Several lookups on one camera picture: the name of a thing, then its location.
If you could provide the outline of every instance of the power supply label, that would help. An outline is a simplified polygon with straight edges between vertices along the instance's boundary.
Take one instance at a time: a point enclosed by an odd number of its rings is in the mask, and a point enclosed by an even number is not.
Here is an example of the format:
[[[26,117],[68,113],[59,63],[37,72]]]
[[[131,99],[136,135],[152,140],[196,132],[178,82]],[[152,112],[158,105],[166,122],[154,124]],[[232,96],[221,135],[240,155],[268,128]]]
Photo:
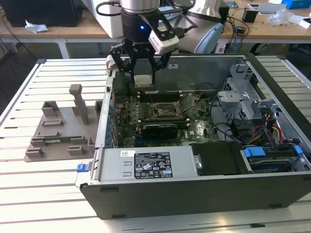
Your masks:
[[[173,177],[170,153],[136,153],[134,160],[134,177],[136,179]]]

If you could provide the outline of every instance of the circuit board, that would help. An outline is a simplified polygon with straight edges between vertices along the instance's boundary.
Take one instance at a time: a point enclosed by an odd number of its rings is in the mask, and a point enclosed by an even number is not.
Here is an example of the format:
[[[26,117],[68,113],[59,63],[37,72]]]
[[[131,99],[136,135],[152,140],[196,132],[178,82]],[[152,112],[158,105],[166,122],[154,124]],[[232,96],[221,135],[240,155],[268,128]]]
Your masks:
[[[122,97],[116,106],[119,148],[188,146],[219,141],[208,116],[210,102],[211,98],[194,101],[191,95],[176,102],[140,102],[135,97]],[[146,139],[142,128],[150,124],[176,125],[177,137]]]

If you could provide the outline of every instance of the floor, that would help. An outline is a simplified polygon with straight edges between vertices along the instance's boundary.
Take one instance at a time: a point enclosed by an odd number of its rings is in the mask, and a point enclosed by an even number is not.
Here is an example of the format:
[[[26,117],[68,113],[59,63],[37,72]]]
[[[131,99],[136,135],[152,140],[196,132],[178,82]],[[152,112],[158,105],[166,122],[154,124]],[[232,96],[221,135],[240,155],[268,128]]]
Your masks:
[[[243,45],[239,52],[247,53],[253,45]],[[0,60],[0,114],[3,112],[9,101],[19,89],[22,82],[29,74],[36,60],[27,52],[23,46],[18,46],[18,53],[9,55]],[[62,58],[56,44],[28,44],[27,48],[37,58],[60,59]],[[106,57],[109,51],[108,44],[69,44],[69,52],[72,58],[101,58]],[[227,53],[233,53],[234,48],[230,47]],[[284,45],[268,45],[262,49],[261,55],[280,55],[284,51]],[[284,54],[305,76],[311,77],[311,54],[302,50],[290,49]]]

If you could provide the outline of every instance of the blue latch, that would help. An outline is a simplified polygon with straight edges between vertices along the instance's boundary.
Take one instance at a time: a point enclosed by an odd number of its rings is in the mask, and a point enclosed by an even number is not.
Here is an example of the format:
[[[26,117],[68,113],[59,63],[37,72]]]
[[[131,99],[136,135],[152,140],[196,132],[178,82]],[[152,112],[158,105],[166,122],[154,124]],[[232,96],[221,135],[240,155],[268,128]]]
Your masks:
[[[302,148],[300,146],[295,146],[294,149],[299,156],[303,153]]]
[[[266,156],[266,153],[262,147],[248,147],[244,150],[244,153],[247,158]]]
[[[88,172],[88,164],[78,164],[77,172]]]

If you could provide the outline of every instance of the gray plastic stand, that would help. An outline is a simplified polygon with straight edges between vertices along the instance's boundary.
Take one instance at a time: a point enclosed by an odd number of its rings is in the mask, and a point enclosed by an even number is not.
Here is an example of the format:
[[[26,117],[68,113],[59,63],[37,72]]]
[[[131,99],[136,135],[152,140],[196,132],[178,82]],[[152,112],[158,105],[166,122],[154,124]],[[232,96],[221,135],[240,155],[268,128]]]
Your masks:
[[[45,102],[43,116],[25,162],[93,158],[102,101],[86,107],[81,85],[71,85],[75,107],[58,108],[55,101]]]

